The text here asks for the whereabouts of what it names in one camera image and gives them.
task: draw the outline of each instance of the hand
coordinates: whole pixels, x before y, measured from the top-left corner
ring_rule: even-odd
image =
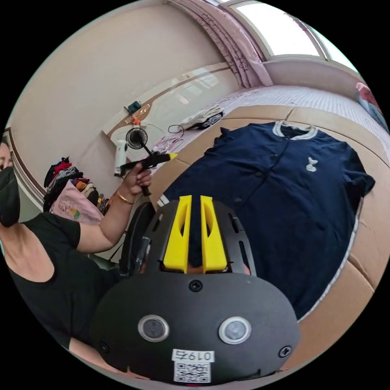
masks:
[[[124,178],[122,186],[131,196],[137,196],[142,192],[142,187],[149,187],[152,182],[150,169],[142,171],[142,165],[137,164]]]
[[[130,371],[130,368],[128,367],[127,368],[127,372],[126,374],[128,377],[131,377],[131,378],[138,378],[138,379],[147,379],[149,380],[149,378],[146,378],[146,377],[143,377],[142,375],[138,375],[138,374],[134,374]]]

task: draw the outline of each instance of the yellow plastic part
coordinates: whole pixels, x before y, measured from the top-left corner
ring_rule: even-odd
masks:
[[[187,273],[192,196],[181,196],[164,256],[164,267]]]
[[[200,197],[203,273],[223,271],[228,265],[212,198]]]

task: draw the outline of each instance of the black face mask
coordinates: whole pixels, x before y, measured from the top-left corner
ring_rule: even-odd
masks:
[[[0,171],[0,223],[9,228],[18,222],[20,197],[13,167]]]

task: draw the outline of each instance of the black fan grille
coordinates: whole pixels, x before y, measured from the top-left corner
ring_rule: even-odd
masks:
[[[126,134],[126,143],[131,149],[141,149],[147,143],[147,133],[140,127],[129,130]]]

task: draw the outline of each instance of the white logo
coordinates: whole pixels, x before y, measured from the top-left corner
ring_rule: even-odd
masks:
[[[309,172],[315,172],[317,170],[317,168],[314,166],[316,163],[318,162],[318,160],[313,160],[311,157],[309,157],[309,163],[306,165],[306,169],[309,171]]]

